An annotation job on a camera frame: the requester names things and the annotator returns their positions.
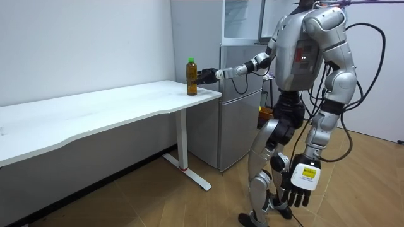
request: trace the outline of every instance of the humanoid robot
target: humanoid robot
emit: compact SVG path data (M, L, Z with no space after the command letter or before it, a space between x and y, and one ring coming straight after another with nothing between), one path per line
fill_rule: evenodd
M198 84L216 83L269 68L276 57L275 81L281 94L274 107L274 119L263 126L249 151L252 211L239 214L240 223L246 227L267 227L270 209L291 219L290 206L308 205L321 173L321 152L355 92L357 77L345 35L345 13L338 7L313 9L314 2L300 0L296 10L280 19L265 52L235 68L198 72ZM295 155L290 164L283 147L304 121L305 107L299 91L313 86L323 59L333 70L325 80L324 102L311 120L304 152ZM263 169L269 161L272 175ZM272 180L274 194L269 191Z

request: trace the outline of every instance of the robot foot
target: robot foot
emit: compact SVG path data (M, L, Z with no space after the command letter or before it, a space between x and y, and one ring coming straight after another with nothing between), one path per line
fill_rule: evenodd
M289 206L287 206L287 203L284 202L283 204L280 203L278 196L275 194L271 193L271 204L272 204L272 209L276 209L280 215L282 215L283 218L286 220L291 220L293 217L293 212Z
M285 209L279 209L277 210L280 215L282 215L283 218L285 218L286 220L291 220L292 219L292 210L290 207L286 207Z
M239 214L239 222L244 227L261 227L261 226L256 226L253 223L253 221L251 221L250 215L244 214L244 213Z

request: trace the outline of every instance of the baseboard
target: baseboard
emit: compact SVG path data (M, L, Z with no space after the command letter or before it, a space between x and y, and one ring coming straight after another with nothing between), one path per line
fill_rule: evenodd
M66 206L66 205L68 205L68 204L70 204L70 203L84 197L85 195L88 195L89 193L91 193L91 192L93 192L93 191L107 185L108 183L111 183L111 182L117 180L118 178L121 178L121 177L127 175L128 173L130 173L130 172L144 166L145 164L148 164L148 163L156 160L157 158L161 157L163 154L171 152L171 151L173 151L175 149L177 149L176 144L173 145L173 146L170 146L170 147L168 147L168 148L166 148L166 149L164 149L164 150L162 150L162 151L160 151L160 152L158 152L156 154L153 154L150 157L145 158L145 159L143 159L143 160L141 160L141 161L139 161L139 162L137 162L137 163L135 163L135 164L121 170L121 171L119 171L119 172L116 172L116 173L114 173L114 174L112 174L112 175L110 175L108 177L105 177L104 179L102 179L102 180L100 180L98 182L95 182L92 185L90 185L88 187L85 187L84 189L81 189L78 192L75 192L75 193L73 193L73 194L71 194L71 195L69 195L69 196L67 196L67 197L65 197L65 198L63 198L63 199L61 199L61 200L59 200L57 202L54 202L53 204L51 204L51 205L49 205L47 207L44 207L44 208L40 209L39 211L36 211L36 212L34 212L34 213L24 217L24 218L21 218L20 220L15 221L14 223L11 223L11 224L7 225L6 227L21 227L21 226L24 226L26 224L33 223L34 221L37 221L37 220L45 217L46 215L48 215L48 214L50 214L50 213L52 213L52 212L54 212L54 211L56 211L56 210L58 210L58 209L60 209L60 208L62 208L64 206Z

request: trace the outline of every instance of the yellow label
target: yellow label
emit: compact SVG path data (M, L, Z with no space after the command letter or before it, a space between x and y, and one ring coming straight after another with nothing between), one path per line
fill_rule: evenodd
M313 169L304 167L302 175L306 176L306 177L314 178L316 176L316 171Z

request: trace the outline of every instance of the white table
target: white table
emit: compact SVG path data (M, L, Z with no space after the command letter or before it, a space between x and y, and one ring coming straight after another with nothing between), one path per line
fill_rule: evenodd
M158 114L175 112L179 161L164 158L200 184L211 185L188 168L185 109L221 97L173 81L128 86L0 107L0 167L60 148L71 141Z

